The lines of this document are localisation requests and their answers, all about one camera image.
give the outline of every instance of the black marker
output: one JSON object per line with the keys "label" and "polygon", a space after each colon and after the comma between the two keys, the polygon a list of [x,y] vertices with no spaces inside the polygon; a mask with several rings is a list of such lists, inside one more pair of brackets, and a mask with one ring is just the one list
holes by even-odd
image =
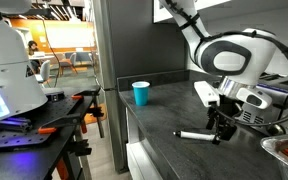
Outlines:
{"label": "black marker", "polygon": [[204,140],[204,141],[213,141],[215,138],[214,134],[208,135],[208,134],[190,133],[190,132],[184,132],[184,131],[173,132],[173,134],[180,138],[198,139],[198,140]]}

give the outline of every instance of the table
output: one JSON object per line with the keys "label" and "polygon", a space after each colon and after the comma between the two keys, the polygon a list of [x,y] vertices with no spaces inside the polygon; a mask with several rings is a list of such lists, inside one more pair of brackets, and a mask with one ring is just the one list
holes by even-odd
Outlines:
{"label": "table", "polygon": [[33,57],[33,56],[29,56],[29,60],[42,60],[42,59],[49,59],[49,58],[53,58],[54,56],[41,56],[41,57]]}
{"label": "table", "polygon": [[[47,91],[50,92],[53,89],[55,91],[62,90],[66,95],[69,95],[69,97],[72,94],[85,90],[82,88],[47,88]],[[91,97],[85,97],[84,101],[79,104],[72,113],[85,112],[90,107],[91,101]],[[38,117],[38,114],[30,115],[32,117]],[[44,123],[45,120],[39,119],[34,123],[34,126],[39,127]],[[81,168],[79,159],[75,157],[74,153],[69,154],[66,151],[74,135],[77,141],[81,139],[81,135],[78,133],[80,133],[80,127],[63,127],[53,136],[50,143],[44,144],[43,146],[12,152],[0,152],[0,180],[50,179],[51,174],[61,158],[63,158],[66,163],[70,177],[73,177],[73,179],[91,179],[86,156],[83,156],[85,158],[81,159],[83,164],[83,168]]]}
{"label": "table", "polygon": [[132,176],[168,180],[281,179],[276,160],[260,145],[264,135],[250,127],[237,125],[231,140],[219,145],[173,135],[178,130],[206,127],[207,108],[193,82],[150,87],[146,106],[135,105],[133,91],[120,92],[127,109],[127,154]]}
{"label": "table", "polygon": [[29,56],[29,60],[30,60],[30,61],[32,61],[32,60],[38,60],[40,66],[41,66],[41,65],[43,64],[43,61],[44,61],[44,60],[51,59],[51,58],[53,58],[53,57],[54,57],[54,56],[41,56],[41,57]]}

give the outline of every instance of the ceiling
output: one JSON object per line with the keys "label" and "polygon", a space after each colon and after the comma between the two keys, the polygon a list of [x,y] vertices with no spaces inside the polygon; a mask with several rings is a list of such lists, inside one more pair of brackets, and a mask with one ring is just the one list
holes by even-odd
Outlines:
{"label": "ceiling", "polygon": [[[45,9],[44,5],[45,2],[42,0],[31,0],[32,1],[32,9]],[[4,17],[10,18],[10,19],[41,19],[41,17],[44,20],[61,20],[61,21],[69,21],[72,19],[72,15],[70,14],[69,9],[71,9],[71,12],[73,14],[74,19],[79,19],[81,21],[85,20],[85,17],[83,17],[83,9],[84,9],[84,0],[51,0],[49,3],[49,8],[51,9],[51,12],[55,15],[51,15],[50,17],[46,17],[41,15],[38,17],[37,15],[34,16],[19,16],[19,15],[4,15]]]}
{"label": "ceiling", "polygon": [[[199,12],[203,22],[207,22],[287,7],[288,0],[232,0]],[[175,23],[175,20],[172,18],[163,22]]]}

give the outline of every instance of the gray countertop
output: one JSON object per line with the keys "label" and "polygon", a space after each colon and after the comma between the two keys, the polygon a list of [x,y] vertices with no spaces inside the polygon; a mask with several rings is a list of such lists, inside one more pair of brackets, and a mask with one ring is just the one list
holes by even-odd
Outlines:
{"label": "gray countertop", "polygon": [[207,108],[193,89],[193,81],[151,87],[147,106],[135,105],[133,91],[120,92],[120,97],[154,151],[165,160],[168,167],[162,169],[175,174],[170,178],[160,172],[164,179],[280,179],[276,160],[260,146],[264,136],[249,127],[238,126],[231,140],[220,145],[173,135],[176,130],[207,124]]}

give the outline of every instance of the robotic arm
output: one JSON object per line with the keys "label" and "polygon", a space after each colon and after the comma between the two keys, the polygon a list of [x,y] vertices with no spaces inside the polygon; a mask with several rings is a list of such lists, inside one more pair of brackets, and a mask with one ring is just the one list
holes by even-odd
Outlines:
{"label": "robotic arm", "polygon": [[[194,64],[211,75],[222,76],[217,89],[208,83],[196,82],[195,89],[206,107],[220,106],[220,96],[242,101],[260,109],[270,106],[272,99],[256,88],[260,75],[270,63],[278,47],[288,59],[288,47],[276,40],[272,32],[246,29],[211,36],[205,29],[193,0],[160,0],[184,34]],[[241,122],[217,109],[225,118]],[[274,122],[281,123],[288,116]]]}

